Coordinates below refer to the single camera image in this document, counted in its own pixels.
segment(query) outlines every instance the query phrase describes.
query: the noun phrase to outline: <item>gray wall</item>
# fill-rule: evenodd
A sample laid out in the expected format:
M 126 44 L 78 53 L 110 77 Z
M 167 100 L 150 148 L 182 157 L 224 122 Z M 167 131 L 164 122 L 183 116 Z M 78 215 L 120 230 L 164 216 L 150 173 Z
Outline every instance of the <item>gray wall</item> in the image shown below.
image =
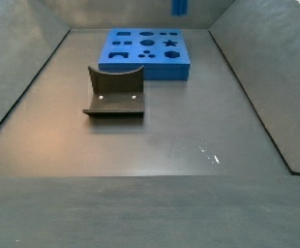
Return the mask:
M 69 27 L 35 0 L 0 0 L 0 121 Z
M 191 0 L 186 17 L 171 15 L 172 0 L 39 0 L 73 28 L 208 28 L 235 0 Z
M 288 165 L 300 172 L 300 4 L 236 0 L 211 33 Z

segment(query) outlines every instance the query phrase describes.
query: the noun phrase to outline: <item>dark gray plastic part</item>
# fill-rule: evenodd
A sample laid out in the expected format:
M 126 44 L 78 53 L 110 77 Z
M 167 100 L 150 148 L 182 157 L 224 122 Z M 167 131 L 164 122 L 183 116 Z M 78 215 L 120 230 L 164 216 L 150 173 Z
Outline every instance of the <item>dark gray plastic part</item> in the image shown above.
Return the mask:
M 89 67 L 94 100 L 89 115 L 144 114 L 144 67 L 127 73 L 105 73 Z

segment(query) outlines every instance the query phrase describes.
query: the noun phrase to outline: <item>blue object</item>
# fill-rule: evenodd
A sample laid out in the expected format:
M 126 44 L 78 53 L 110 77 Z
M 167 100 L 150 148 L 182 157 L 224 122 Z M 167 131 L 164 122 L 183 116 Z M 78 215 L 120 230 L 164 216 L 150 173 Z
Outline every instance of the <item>blue object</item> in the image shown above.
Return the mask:
M 188 0 L 172 0 L 172 16 L 184 16 L 188 12 Z
M 188 80 L 191 60 L 180 29 L 114 28 L 99 60 L 105 72 L 146 67 L 146 80 Z

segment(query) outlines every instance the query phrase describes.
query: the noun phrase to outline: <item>star-shaped hole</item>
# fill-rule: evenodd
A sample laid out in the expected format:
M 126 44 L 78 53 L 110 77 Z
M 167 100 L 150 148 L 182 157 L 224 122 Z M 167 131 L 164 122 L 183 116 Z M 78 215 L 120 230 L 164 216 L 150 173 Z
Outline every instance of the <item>star-shaped hole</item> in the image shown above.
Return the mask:
M 163 43 L 166 43 L 166 46 L 167 46 L 167 47 L 175 47 L 176 44 L 178 44 L 178 42 L 174 42 L 174 41 L 171 41 L 171 40 L 168 40 L 167 42 L 163 42 Z

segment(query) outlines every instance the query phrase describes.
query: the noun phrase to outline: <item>hexagonal hole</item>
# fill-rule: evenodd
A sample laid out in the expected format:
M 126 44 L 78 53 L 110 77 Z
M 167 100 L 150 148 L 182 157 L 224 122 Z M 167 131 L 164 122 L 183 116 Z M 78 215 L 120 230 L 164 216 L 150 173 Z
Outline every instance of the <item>hexagonal hole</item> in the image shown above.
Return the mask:
M 179 58 L 180 57 L 180 52 L 174 51 L 174 50 L 167 51 L 164 54 L 166 54 L 166 57 L 168 57 L 168 58 Z

